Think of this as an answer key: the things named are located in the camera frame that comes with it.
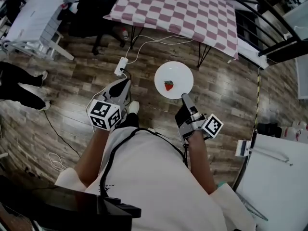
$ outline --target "person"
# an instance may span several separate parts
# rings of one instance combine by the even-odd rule
[[[97,129],[75,168],[60,173],[55,185],[100,195],[100,180],[111,150],[138,124],[133,101],[126,120],[111,134]],[[134,231],[255,230],[252,216],[228,184],[218,189],[211,174],[201,131],[188,138],[191,170],[167,141],[140,130],[116,151],[105,190],[141,209]]]
[[[18,84],[41,87],[47,75],[48,72],[44,71],[41,75],[34,77],[13,64],[0,62],[0,99],[18,101],[24,106],[37,110],[49,109],[50,101],[43,101]]]

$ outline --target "white t-shirt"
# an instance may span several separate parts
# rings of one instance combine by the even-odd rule
[[[111,150],[135,129],[119,128],[110,134],[102,171],[89,187],[82,184],[72,168],[61,172],[55,184],[100,195],[100,179]],[[138,131],[120,146],[105,186],[110,197],[141,209],[141,217],[132,222],[134,231],[226,231],[235,228],[254,231],[256,227],[252,216],[227,184],[208,195],[185,166],[179,152],[147,131]]]

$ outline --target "person's leg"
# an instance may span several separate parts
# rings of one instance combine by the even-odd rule
[[[22,84],[28,84],[36,87],[42,86],[42,83],[44,79],[47,77],[47,71],[44,71],[41,75],[34,77],[27,73],[27,71],[23,70],[20,67],[17,67],[13,64],[9,63],[1,63],[4,67],[2,68],[4,70],[3,73],[3,81],[11,83],[22,83]]]
[[[135,113],[130,113],[126,116],[126,120],[117,128],[135,127],[139,128],[139,117]]]
[[[3,96],[4,99],[20,102],[24,106],[37,110],[48,108],[48,106],[50,106],[48,102],[44,102],[41,98],[27,91],[26,89],[23,89],[17,83],[6,85],[5,89],[6,93]]]

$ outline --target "red strawberry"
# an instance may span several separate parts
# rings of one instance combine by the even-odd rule
[[[173,88],[173,82],[171,80],[165,81],[165,88],[167,91],[171,90]]]

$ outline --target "round plate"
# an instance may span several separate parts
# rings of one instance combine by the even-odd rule
[[[165,88],[165,81],[171,80],[173,88]],[[156,89],[166,98],[179,99],[182,94],[189,93],[193,88],[193,74],[191,70],[180,62],[167,62],[161,65],[155,73]]]

